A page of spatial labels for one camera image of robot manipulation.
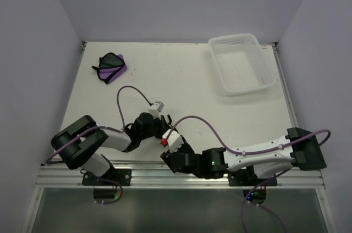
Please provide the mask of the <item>purple grey towel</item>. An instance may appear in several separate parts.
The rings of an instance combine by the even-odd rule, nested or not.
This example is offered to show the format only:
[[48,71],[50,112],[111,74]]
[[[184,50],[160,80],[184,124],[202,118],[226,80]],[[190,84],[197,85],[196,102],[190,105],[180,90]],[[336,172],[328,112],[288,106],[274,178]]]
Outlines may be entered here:
[[92,68],[99,80],[108,85],[127,71],[127,64],[122,54],[109,52],[99,57],[98,66],[92,66]]

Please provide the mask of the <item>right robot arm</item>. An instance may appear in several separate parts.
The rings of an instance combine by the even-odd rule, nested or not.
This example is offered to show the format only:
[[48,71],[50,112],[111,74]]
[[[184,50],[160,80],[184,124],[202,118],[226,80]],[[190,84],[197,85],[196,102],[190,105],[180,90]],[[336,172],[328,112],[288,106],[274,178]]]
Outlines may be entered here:
[[195,153],[181,134],[168,130],[161,139],[166,148],[161,158],[172,172],[193,174],[201,179],[220,179],[225,173],[245,169],[246,181],[257,185],[293,167],[302,171],[326,168],[321,143],[316,138],[320,133],[321,130],[310,132],[294,127],[270,142],[243,149],[218,147]]

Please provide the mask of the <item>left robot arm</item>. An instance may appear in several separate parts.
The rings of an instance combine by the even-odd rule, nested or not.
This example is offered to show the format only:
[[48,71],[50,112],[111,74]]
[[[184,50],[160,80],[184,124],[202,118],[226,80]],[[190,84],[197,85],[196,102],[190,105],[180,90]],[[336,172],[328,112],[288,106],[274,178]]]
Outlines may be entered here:
[[100,147],[129,153],[143,140],[152,137],[160,140],[170,128],[164,116],[155,117],[150,113],[141,113],[122,130],[98,126],[91,116],[85,115],[57,133],[51,146],[70,170],[80,168],[94,175],[102,185],[108,185],[116,178],[115,168],[97,153]]

